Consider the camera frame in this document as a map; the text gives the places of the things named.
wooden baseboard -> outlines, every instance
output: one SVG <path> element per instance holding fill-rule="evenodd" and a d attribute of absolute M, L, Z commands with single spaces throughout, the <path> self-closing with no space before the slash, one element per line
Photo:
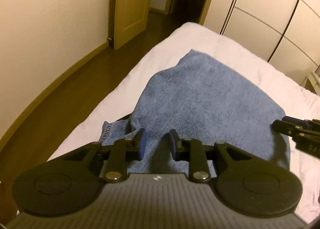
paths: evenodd
<path fill-rule="evenodd" d="M 161 13 L 161 14 L 167 15 L 167 13 L 164 10 L 161 10 L 161 9 L 158 9 L 158 8 L 150 7 L 149 10 L 153 11 L 153 12 L 157 12 L 157 13 Z"/>
<path fill-rule="evenodd" d="M 19 126 L 24 122 L 24 120 L 32 113 L 32 111 L 52 92 L 54 91 L 63 81 L 65 81 L 72 73 L 82 67 L 86 62 L 92 59 L 99 52 L 104 50 L 109 46 L 108 41 L 94 49 L 92 52 L 84 56 L 78 62 L 73 64 L 69 69 L 62 73 L 58 78 L 56 78 L 44 91 L 42 91 L 17 117 L 13 124 L 8 128 L 4 135 L 0 138 L 0 151 L 6 145 L 8 140 L 14 134 L 14 132 L 19 128 Z"/>

wooden door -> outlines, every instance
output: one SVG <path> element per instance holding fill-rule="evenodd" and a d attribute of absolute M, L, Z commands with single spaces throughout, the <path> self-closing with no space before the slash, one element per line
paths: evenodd
<path fill-rule="evenodd" d="M 147 27 L 150 0 L 116 0 L 114 49 Z"/>

white bed sheet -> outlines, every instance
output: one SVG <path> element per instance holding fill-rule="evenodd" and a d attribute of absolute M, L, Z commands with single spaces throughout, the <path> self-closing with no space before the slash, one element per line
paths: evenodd
<path fill-rule="evenodd" d="M 235 41 L 201 25 L 186 23 L 152 48 L 120 85 L 71 132 L 50 159 L 97 141 L 104 121 L 113 122 L 131 113 L 149 79 L 156 72 L 175 66 L 190 49 L 205 52 L 246 77 L 280 105 L 286 115 L 320 119 L 320 97 Z M 290 170 L 303 183 L 303 195 L 296 214 L 309 223 L 320 212 L 320 160 L 297 151 L 294 145 L 290 138 Z"/>

metal screw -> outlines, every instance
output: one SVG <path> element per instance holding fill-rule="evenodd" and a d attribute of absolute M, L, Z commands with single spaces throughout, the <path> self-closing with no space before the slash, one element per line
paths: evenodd
<path fill-rule="evenodd" d="M 206 172 L 195 172 L 193 173 L 193 177 L 198 180 L 204 180 L 209 178 L 209 174 Z"/>
<path fill-rule="evenodd" d="M 107 179 L 112 179 L 112 180 L 117 180 L 117 179 L 121 178 L 121 176 L 122 175 L 119 172 L 108 172 L 106 174 L 106 178 Z"/>

white logo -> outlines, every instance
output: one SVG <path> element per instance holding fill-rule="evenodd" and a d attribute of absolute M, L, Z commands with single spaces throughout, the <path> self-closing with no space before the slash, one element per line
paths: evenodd
<path fill-rule="evenodd" d="M 153 179 L 156 180 L 156 181 L 159 181 L 159 180 L 162 179 L 162 177 L 161 176 L 155 176 L 155 177 L 153 177 Z"/>

